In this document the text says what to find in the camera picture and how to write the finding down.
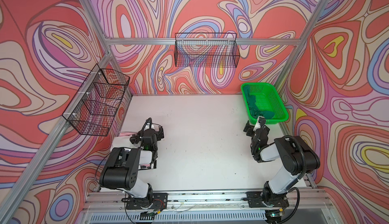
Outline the black white folded t shirt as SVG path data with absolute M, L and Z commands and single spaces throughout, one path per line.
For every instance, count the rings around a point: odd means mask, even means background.
M 138 170 L 151 170 L 157 168 L 157 162 L 140 164 Z

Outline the aluminium frame post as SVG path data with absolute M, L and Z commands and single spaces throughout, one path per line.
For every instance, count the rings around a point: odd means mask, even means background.
M 96 37 L 100 43 L 100 47 L 104 52 L 103 58 L 99 61 L 98 65 L 100 68 L 107 68 L 111 66 L 112 69 L 123 72 L 116 57 L 114 56 L 110 45 L 108 45 L 108 38 L 105 36 L 104 30 L 102 29 L 96 12 L 92 6 L 91 0 L 79 0 L 82 5 L 88 22 L 91 25 Z
M 294 65 L 294 63 L 297 61 L 299 54 L 301 53 L 302 49 L 304 48 L 308 36 L 312 32 L 314 26 L 318 22 L 319 18 L 321 17 L 321 14 L 324 12 L 326 6 L 330 0 L 319 0 L 315 9 L 312 12 L 311 17 L 308 19 L 308 22 L 300 36 L 298 44 L 293 49 L 291 55 L 288 57 L 287 61 L 285 62 L 285 65 L 283 66 L 281 72 L 279 73 L 279 76 L 274 84 L 274 87 L 276 88 L 277 92 L 279 94 L 282 93 L 284 84 L 287 81 L 288 74 Z

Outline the green plastic basket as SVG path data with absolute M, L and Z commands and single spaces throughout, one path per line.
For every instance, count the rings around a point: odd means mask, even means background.
M 257 122 L 259 116 L 266 118 L 266 124 L 285 122 L 289 114 L 275 87 L 269 83 L 244 83 L 241 93 L 246 107 L 248 120 Z

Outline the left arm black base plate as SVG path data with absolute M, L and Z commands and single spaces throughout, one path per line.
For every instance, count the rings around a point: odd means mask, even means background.
M 168 193 L 153 193 L 146 198 L 133 198 L 128 197 L 126 200 L 126 210 L 154 210 L 162 211 L 166 209 L 168 201 Z

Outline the aluminium frame right post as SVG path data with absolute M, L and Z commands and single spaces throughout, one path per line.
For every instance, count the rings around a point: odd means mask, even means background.
M 288 57 L 287 61 L 285 62 L 285 65 L 283 66 L 281 72 L 279 73 L 279 76 L 274 84 L 274 87 L 276 88 L 277 92 L 279 94 L 282 93 L 284 84 L 287 81 L 288 74 L 294 65 L 294 63 L 297 61 L 299 54 L 301 53 L 302 49 L 304 48 L 308 36 L 312 32 L 314 26 L 318 22 L 319 18 L 321 17 L 321 14 L 324 12 L 326 6 L 330 0 L 319 0 L 315 9 L 312 12 L 311 17 L 308 19 L 308 22 L 300 36 L 298 44 L 293 49 L 291 55 Z

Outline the aluminium frame left bar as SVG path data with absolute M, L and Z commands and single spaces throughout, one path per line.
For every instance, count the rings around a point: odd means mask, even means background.
M 78 103 L 81 101 L 83 95 L 86 94 L 87 88 L 93 82 L 94 74 L 97 73 L 98 69 L 106 68 L 112 59 L 112 53 L 107 52 L 100 62 L 95 65 L 90 74 L 88 75 L 85 82 L 79 88 L 77 93 L 72 98 L 65 113 L 71 113 Z M 43 170 L 44 166 L 52 156 L 54 150 L 57 148 L 60 140 L 65 135 L 67 129 L 70 127 L 70 123 L 65 117 L 61 116 L 59 121 L 54 126 L 48 137 L 45 139 L 43 144 L 35 153 L 32 160 L 29 162 L 17 182 L 13 185 L 5 199 L 1 202 L 1 223 L 8 223 L 14 216 L 16 210 L 19 208 L 27 193 L 35 183 L 37 177 Z

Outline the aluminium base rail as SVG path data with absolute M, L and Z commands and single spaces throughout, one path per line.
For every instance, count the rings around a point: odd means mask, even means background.
M 163 212 L 249 210 L 247 192 L 262 189 L 166 191 L 167 204 Z M 321 189 L 300 188 L 300 209 L 330 209 L 334 205 L 328 194 Z M 124 212 L 121 192 L 93 192 L 87 196 L 82 212 Z

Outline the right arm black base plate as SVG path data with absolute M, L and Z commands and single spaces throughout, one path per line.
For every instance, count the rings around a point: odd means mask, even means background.
M 289 202 L 286 194 L 273 194 L 262 192 L 247 192 L 245 200 L 250 208 L 287 208 Z

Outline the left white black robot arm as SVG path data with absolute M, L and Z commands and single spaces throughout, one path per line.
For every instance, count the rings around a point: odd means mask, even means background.
M 138 178 L 140 170 L 155 167 L 158 158 L 158 142 L 164 138 L 163 127 L 154 124 L 148 118 L 139 132 L 130 136 L 129 141 L 136 148 L 112 148 L 99 176 L 102 188 L 122 191 L 128 195 L 125 202 L 140 208 L 153 205 L 153 189 L 151 184 Z

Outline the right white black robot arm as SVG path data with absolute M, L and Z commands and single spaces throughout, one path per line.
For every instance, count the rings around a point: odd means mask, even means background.
M 276 175 L 266 181 L 262 191 L 247 192 L 244 201 L 250 208 L 289 206 L 286 195 L 307 173 L 320 167 L 320 159 L 310 146 L 299 136 L 286 135 L 269 144 L 270 129 L 264 123 L 246 123 L 244 130 L 251 137 L 250 150 L 257 163 L 280 159 L 282 166 Z

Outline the aluminium frame left post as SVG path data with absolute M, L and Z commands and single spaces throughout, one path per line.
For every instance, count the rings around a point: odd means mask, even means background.
M 114 56 L 110 45 L 108 45 L 108 38 L 105 36 L 104 30 L 102 29 L 96 12 L 92 6 L 91 0 L 79 0 L 82 5 L 88 22 L 91 25 L 96 37 L 100 43 L 100 47 L 104 52 L 103 58 L 99 61 L 98 65 L 100 68 L 107 68 L 111 66 L 112 69 L 123 72 L 116 57 Z

